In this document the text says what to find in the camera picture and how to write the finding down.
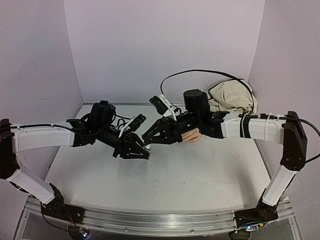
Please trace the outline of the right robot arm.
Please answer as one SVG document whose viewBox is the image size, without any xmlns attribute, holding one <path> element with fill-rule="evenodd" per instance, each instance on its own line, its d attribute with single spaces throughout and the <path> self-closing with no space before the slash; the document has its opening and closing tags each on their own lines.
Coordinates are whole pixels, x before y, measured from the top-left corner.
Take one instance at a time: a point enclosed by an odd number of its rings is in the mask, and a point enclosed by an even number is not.
<svg viewBox="0 0 320 240">
<path fill-rule="evenodd" d="M 202 135 L 214 139 L 243 138 L 282 145 L 280 166 L 257 206 L 234 213 L 238 228 L 276 220 L 281 196 L 306 164 L 308 140 L 297 113 L 245 115 L 211 111 L 207 94 L 199 89 L 185 91 L 183 98 L 186 111 L 179 115 L 163 94 L 149 100 L 162 118 L 142 135 L 145 144 L 180 143 L 184 133 L 198 129 Z"/>
</svg>

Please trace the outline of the clear nail polish bottle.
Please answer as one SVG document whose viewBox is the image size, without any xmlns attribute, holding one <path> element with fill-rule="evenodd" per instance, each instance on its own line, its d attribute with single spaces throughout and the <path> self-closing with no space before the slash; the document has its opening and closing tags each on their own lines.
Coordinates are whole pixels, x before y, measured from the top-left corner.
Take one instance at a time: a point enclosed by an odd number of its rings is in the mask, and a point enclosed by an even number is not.
<svg viewBox="0 0 320 240">
<path fill-rule="evenodd" d="M 151 147 L 150 144 L 146 145 L 146 146 L 145 146 L 145 149 L 146 149 L 149 153 L 152 152 L 152 147 Z"/>
</svg>

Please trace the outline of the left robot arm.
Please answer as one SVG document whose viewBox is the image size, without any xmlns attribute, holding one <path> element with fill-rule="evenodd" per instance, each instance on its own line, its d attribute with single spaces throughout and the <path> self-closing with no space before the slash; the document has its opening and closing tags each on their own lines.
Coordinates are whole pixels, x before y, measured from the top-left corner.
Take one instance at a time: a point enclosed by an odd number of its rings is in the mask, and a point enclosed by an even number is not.
<svg viewBox="0 0 320 240">
<path fill-rule="evenodd" d="M 143 114 L 122 117 L 105 100 L 94 103 L 81 118 L 60 123 L 13 124 L 4 118 L 0 121 L 0 178 L 40 201 L 43 216 L 80 224 L 85 209 L 67 204 L 61 191 L 31 173 L 19 154 L 45 148 L 80 148 L 99 141 L 113 149 L 114 158 L 147 160 L 151 151 L 136 134 L 146 119 Z"/>
</svg>

